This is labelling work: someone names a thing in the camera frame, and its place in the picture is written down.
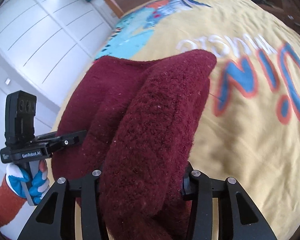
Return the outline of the left orange sleeved forearm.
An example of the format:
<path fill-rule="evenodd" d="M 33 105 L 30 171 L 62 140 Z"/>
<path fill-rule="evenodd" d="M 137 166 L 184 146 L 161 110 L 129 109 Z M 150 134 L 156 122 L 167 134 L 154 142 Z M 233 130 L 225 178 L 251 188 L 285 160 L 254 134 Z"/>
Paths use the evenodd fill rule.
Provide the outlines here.
<path fill-rule="evenodd" d="M 0 227 L 11 222 L 25 202 L 25 198 L 19 197 L 9 188 L 4 178 L 0 185 Z"/>

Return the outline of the left gloved hand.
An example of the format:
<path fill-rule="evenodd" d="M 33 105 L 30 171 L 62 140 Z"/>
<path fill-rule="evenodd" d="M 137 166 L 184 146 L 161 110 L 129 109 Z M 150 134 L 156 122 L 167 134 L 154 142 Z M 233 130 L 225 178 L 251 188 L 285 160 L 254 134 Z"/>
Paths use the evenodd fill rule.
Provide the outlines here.
<path fill-rule="evenodd" d="M 50 187 L 47 174 L 48 168 L 46 160 L 40 160 L 38 162 L 38 171 L 33 179 L 30 179 L 30 175 L 24 168 L 9 163 L 6 166 L 6 183 L 16 195 L 24 199 L 26 199 L 26 194 L 22 187 L 22 183 L 30 183 L 29 196 L 34 205 L 38 205 Z"/>

